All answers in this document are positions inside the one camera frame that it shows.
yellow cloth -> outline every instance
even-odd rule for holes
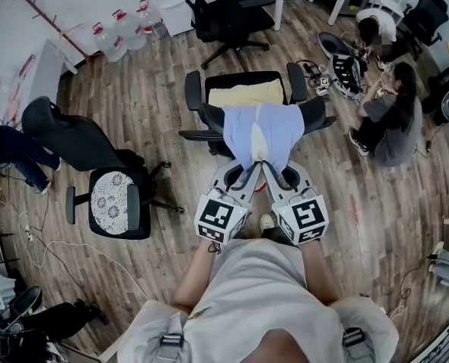
[[[209,104],[216,107],[282,103],[283,89],[279,79],[258,85],[212,88],[209,92]]]

wooden floor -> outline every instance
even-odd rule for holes
[[[353,28],[353,20],[339,18],[328,26],[328,13],[307,2],[286,2],[282,29],[254,34],[253,39],[270,42],[271,50],[243,50],[252,70],[278,70],[286,78],[286,64],[299,59],[312,59],[325,64],[326,58],[317,46],[317,32],[340,35]],[[118,148],[129,148],[145,157],[152,168],[161,160],[172,162],[160,179],[162,200],[177,201],[186,209],[183,216],[169,215],[152,209],[152,235],[143,241],[113,240],[98,237],[88,228],[87,207],[77,208],[77,224],[65,221],[64,204],[67,186],[86,191],[88,173],[79,173],[63,165],[61,172],[51,174],[54,190],[49,195],[49,208],[42,238],[89,243],[122,263],[151,298],[169,300],[172,291],[189,264],[198,238],[193,218],[200,193],[219,165],[226,160],[212,157],[205,144],[179,138],[180,129],[195,129],[200,123],[187,110],[184,101],[184,78],[218,45],[204,44],[194,32],[172,39],[153,40],[143,50],[127,55],[116,64],[97,58],[73,78],[61,83],[58,105],[64,112],[91,117]],[[432,62],[427,53],[413,64],[426,78]],[[232,53],[209,66],[202,78],[240,72]],[[370,84],[379,71],[370,65],[364,80]],[[290,86],[287,79],[287,93]],[[311,179],[327,203],[330,227],[324,241],[328,262],[347,294],[369,294],[386,311],[404,305],[404,314],[394,319],[400,342],[395,361],[407,361],[434,338],[449,319],[449,290],[441,287],[428,274],[422,261],[435,243],[449,233],[442,220],[449,217],[449,125],[435,137],[427,158],[415,154],[413,159],[394,169],[380,169],[372,159],[361,158],[347,139],[351,127],[357,127],[356,106],[331,89],[328,115],[336,115],[330,128],[305,136],[292,153],[292,158],[309,171]],[[426,89],[420,84],[420,97]],[[434,133],[425,117],[422,140],[418,147],[425,152],[425,142]],[[5,182],[8,199],[20,212],[27,210],[31,224],[40,226],[46,198],[33,193],[20,182]],[[264,195],[255,199],[256,213],[248,229],[258,230],[261,213],[270,208]],[[17,217],[8,207],[0,212],[4,231],[18,232]],[[72,282],[61,263],[50,253],[43,268],[37,268],[25,255],[26,240],[17,236],[7,243],[20,255],[19,267],[28,284],[38,284],[44,291],[44,304],[51,306],[72,302],[83,293]],[[119,266],[89,248],[54,244],[51,247],[84,287],[90,300],[98,303],[110,318],[106,327],[92,323],[71,339],[74,346],[86,352],[102,352],[128,327],[145,302],[132,280]],[[43,260],[43,246],[29,243],[29,254]],[[399,299],[401,279],[410,273],[403,290],[411,289],[408,299]]]

